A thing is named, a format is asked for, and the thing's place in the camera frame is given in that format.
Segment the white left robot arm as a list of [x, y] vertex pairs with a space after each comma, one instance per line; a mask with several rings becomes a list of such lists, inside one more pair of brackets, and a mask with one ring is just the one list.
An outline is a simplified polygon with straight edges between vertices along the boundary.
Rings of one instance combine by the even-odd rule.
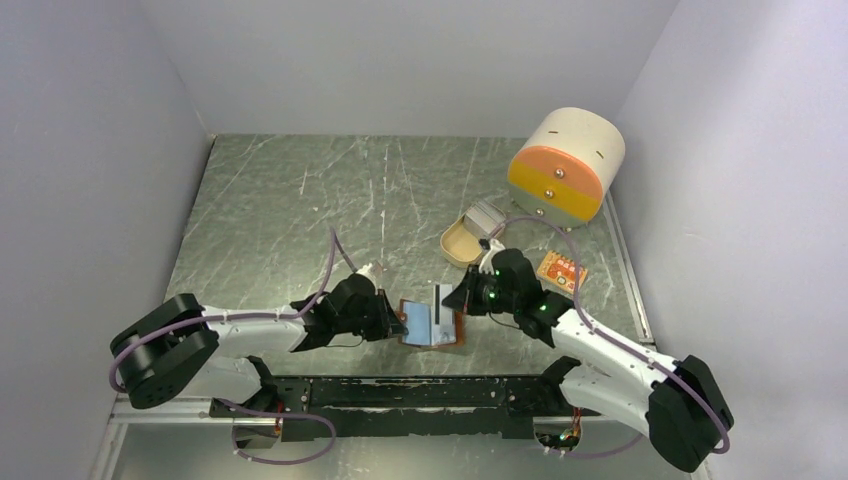
[[339, 335], [371, 342], [406, 332], [404, 314], [361, 272], [274, 310], [225, 310], [179, 294], [112, 340], [109, 382], [136, 409], [209, 397], [261, 416], [278, 401], [261, 353], [324, 348]]

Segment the beige plastic tray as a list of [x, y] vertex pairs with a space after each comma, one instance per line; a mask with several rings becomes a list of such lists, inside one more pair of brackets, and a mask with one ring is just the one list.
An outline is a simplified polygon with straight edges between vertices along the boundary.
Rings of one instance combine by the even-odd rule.
[[443, 232], [440, 238], [443, 256], [449, 263], [461, 269], [465, 269], [483, 256], [483, 248], [479, 243], [479, 240], [483, 238], [474, 238], [460, 224], [464, 213]]

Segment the orange patterned card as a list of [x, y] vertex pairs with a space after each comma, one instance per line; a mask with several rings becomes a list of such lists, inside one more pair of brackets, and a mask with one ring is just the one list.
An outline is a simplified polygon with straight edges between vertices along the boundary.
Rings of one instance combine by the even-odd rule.
[[569, 295], [585, 282], [587, 274], [585, 266], [577, 268], [573, 260], [554, 250], [549, 250], [536, 268], [541, 280]]

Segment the round pastel drawer box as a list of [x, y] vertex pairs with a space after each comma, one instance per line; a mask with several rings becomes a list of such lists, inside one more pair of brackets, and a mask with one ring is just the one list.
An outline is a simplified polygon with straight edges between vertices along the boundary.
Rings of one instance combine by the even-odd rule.
[[601, 210], [626, 152], [617, 127], [577, 107], [548, 114], [509, 163], [513, 202], [560, 227], [579, 227]]

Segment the brown leather card holder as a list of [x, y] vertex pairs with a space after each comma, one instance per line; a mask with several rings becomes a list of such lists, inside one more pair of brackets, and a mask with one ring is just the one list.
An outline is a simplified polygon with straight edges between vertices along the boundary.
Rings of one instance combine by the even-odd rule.
[[406, 333], [398, 339], [404, 346], [419, 349], [459, 347], [465, 343], [463, 316], [451, 309], [400, 300]]

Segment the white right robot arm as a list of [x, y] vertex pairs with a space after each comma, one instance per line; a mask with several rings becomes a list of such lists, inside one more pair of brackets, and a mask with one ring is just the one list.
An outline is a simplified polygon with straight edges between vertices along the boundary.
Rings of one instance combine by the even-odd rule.
[[611, 330], [572, 299], [544, 288], [519, 250], [488, 252], [441, 304], [469, 316], [509, 314], [525, 335], [563, 354], [565, 371], [539, 389], [548, 412], [573, 406], [614, 419], [688, 473], [728, 449], [734, 419], [703, 360], [678, 360]]

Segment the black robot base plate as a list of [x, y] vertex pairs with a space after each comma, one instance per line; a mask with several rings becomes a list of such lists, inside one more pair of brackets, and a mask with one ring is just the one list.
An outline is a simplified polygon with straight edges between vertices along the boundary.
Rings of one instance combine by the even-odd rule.
[[497, 435], [533, 439], [574, 408], [542, 375], [278, 376], [278, 406], [331, 421], [340, 437]]

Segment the grey credit card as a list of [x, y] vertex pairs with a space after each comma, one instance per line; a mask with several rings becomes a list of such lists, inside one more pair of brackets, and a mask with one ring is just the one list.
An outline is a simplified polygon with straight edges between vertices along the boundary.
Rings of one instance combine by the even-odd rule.
[[454, 312], [442, 305], [442, 302], [453, 291], [451, 284], [434, 286], [434, 298], [431, 308], [431, 345], [442, 346], [456, 342], [456, 324]]

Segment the stack of grey cards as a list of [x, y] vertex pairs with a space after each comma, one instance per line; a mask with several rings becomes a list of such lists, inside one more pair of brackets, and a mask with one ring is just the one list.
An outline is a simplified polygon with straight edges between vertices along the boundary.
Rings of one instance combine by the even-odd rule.
[[495, 230], [506, 220], [498, 207], [486, 200], [471, 205], [462, 215], [460, 224], [474, 237], [491, 238]]

